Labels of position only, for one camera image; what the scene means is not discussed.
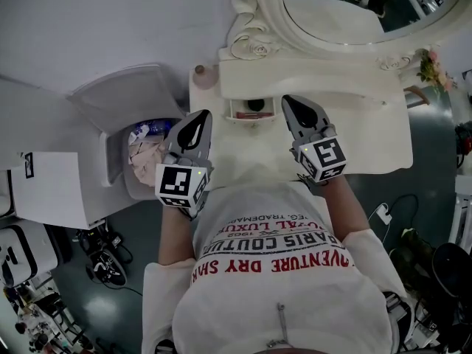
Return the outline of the person's left forearm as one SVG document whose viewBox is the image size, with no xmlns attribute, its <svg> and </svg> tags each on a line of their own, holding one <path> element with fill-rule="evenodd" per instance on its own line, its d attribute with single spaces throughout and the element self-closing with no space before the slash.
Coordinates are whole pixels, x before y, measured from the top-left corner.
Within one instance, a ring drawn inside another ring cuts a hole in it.
<svg viewBox="0 0 472 354">
<path fill-rule="evenodd" d="M 180 210 L 165 206 L 157 263 L 169 266 L 195 258 L 190 220 Z"/>
</svg>

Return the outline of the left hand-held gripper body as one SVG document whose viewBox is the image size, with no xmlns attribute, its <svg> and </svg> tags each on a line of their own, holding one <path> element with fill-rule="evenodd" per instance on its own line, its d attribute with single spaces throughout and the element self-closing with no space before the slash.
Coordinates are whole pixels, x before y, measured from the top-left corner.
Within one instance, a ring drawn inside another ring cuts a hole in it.
<svg viewBox="0 0 472 354">
<path fill-rule="evenodd" d="M 202 197 L 212 171 L 207 159 L 166 153 L 156 165 L 155 195 L 165 207 L 179 209 L 193 220 L 203 209 Z"/>
</svg>

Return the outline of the pink crumpled cloth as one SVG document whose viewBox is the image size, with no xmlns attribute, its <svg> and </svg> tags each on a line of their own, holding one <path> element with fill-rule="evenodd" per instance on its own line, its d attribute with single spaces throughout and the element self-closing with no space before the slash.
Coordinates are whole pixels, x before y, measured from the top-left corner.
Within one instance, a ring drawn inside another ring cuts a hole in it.
<svg viewBox="0 0 472 354">
<path fill-rule="evenodd" d="M 162 163 L 164 150 L 162 135 L 146 136 L 128 146 L 128 163 L 139 182 L 155 186 L 156 165 Z"/>
</svg>

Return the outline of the pink glass bottle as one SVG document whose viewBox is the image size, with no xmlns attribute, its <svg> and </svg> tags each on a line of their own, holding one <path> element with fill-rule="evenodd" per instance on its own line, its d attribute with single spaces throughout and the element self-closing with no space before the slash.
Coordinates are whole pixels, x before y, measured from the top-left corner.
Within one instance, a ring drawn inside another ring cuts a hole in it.
<svg viewBox="0 0 472 354">
<path fill-rule="evenodd" d="M 197 65 L 194 68 L 194 73 L 192 75 L 192 81 L 195 86 L 201 90 L 207 90 L 213 88 L 219 78 L 218 66 L 204 66 Z"/>
</svg>

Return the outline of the white ornate dressing table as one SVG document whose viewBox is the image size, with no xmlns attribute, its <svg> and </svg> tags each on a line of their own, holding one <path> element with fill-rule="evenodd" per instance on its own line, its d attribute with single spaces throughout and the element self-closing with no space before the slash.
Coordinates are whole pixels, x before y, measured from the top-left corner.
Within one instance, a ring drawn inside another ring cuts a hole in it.
<svg viewBox="0 0 472 354">
<path fill-rule="evenodd" d="M 281 98 L 307 97 L 334 123 L 347 156 L 347 173 L 384 174 L 412 166 L 412 141 L 403 90 L 419 83 L 419 49 L 438 44 L 472 18 L 461 15 L 385 43 L 344 46 L 300 38 L 287 25 L 271 27 L 236 19 L 219 51 L 219 78 L 206 91 L 190 86 L 190 107 L 213 115 L 209 187 L 264 179 L 291 180 L 299 166 Z M 274 98 L 272 121 L 238 123 L 226 118 L 228 100 Z"/>
</svg>

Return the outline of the person's right forearm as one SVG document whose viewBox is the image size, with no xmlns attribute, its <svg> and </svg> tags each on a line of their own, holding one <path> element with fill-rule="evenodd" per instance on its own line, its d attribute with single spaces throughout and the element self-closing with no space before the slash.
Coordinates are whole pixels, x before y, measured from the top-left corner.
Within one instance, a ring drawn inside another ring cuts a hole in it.
<svg viewBox="0 0 472 354">
<path fill-rule="evenodd" d="M 322 187 L 333 234 L 343 242 L 350 234 L 370 230 L 367 216 L 344 176 L 331 178 Z"/>
</svg>

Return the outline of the white case black trim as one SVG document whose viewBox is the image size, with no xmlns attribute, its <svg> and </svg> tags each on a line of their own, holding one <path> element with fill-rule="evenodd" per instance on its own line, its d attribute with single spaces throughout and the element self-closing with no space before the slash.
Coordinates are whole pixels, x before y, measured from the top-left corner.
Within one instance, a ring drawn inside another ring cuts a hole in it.
<svg viewBox="0 0 472 354">
<path fill-rule="evenodd" d="M 0 281 L 7 288 L 59 265 L 52 238 L 42 223 L 19 220 L 0 229 Z"/>
</svg>

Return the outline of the blue plastic packet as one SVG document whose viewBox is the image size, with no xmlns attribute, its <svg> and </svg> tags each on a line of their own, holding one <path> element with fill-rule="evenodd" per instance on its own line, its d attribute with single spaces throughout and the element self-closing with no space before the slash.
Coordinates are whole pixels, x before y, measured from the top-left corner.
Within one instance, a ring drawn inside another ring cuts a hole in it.
<svg viewBox="0 0 472 354">
<path fill-rule="evenodd" d="M 141 137 L 165 135 L 172 128 L 172 122 L 167 119 L 151 119 L 135 124 L 134 134 Z"/>
</svg>

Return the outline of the black round stool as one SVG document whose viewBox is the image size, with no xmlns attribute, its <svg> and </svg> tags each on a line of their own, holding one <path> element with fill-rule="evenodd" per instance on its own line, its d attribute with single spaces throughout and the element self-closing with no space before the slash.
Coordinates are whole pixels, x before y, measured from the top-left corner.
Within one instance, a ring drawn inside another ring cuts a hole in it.
<svg viewBox="0 0 472 354">
<path fill-rule="evenodd" d="M 444 243 L 434 252 L 432 270 L 450 296 L 472 299 L 472 257 L 454 243 Z"/>
</svg>

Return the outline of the person's white printed t-shirt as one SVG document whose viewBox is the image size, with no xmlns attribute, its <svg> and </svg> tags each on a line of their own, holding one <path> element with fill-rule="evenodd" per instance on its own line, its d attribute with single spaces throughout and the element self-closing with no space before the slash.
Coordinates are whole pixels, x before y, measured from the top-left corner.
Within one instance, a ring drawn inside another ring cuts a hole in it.
<svg viewBox="0 0 472 354">
<path fill-rule="evenodd" d="M 195 258 L 145 268 L 142 354 L 391 354 L 383 292 L 406 290 L 371 229 L 335 237 L 326 183 L 212 191 Z"/>
</svg>

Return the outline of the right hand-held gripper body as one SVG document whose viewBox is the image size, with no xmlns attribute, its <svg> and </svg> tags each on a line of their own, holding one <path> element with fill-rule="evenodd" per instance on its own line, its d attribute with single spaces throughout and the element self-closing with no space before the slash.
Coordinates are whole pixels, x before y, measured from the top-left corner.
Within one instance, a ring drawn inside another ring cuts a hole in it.
<svg viewBox="0 0 472 354">
<path fill-rule="evenodd" d="M 332 124 L 318 131 L 308 131 L 307 135 L 295 139 L 292 150 L 295 160 L 315 182 L 341 176 L 347 166 L 346 156 Z"/>
</svg>

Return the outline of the white cabinet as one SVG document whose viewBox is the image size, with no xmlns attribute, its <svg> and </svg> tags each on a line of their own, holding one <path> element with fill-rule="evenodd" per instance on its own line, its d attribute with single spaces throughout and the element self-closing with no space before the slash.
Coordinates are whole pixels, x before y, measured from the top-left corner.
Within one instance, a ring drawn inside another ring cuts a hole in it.
<svg viewBox="0 0 472 354">
<path fill-rule="evenodd" d="M 34 177 L 25 178 L 24 156 L 10 170 L 15 213 L 53 226 L 89 229 L 110 214 L 85 191 L 77 153 L 33 152 Z"/>
</svg>

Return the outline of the pink flower bouquet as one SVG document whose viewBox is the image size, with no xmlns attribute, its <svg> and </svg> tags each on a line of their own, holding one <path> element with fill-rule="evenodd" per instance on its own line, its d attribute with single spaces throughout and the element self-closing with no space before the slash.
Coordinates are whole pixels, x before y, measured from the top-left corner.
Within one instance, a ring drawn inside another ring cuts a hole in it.
<svg viewBox="0 0 472 354">
<path fill-rule="evenodd" d="M 457 88 L 457 82 L 443 71 L 438 55 L 434 50 L 419 49 L 420 70 L 417 76 L 424 83 L 428 83 L 437 92 L 450 91 Z"/>
</svg>

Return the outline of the oval white-framed mirror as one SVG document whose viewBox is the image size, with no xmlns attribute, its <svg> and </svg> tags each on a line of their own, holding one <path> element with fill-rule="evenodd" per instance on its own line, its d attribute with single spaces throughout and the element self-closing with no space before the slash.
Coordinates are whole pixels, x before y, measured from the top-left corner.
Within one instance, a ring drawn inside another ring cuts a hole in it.
<svg viewBox="0 0 472 354">
<path fill-rule="evenodd" d="M 461 15 L 472 18 L 472 0 L 233 0 L 249 22 L 287 25 L 306 40 L 344 46 L 405 38 Z"/>
</svg>

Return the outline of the brown wooden chair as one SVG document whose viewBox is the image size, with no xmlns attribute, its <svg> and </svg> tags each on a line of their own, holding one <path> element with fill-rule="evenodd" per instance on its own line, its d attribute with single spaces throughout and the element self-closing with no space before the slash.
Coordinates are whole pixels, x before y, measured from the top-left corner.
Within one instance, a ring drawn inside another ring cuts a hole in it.
<svg viewBox="0 0 472 354">
<path fill-rule="evenodd" d="M 403 90 L 406 98 L 406 107 L 414 108 L 420 105 L 428 105 L 428 99 L 425 97 L 421 88 L 410 86 Z"/>
</svg>

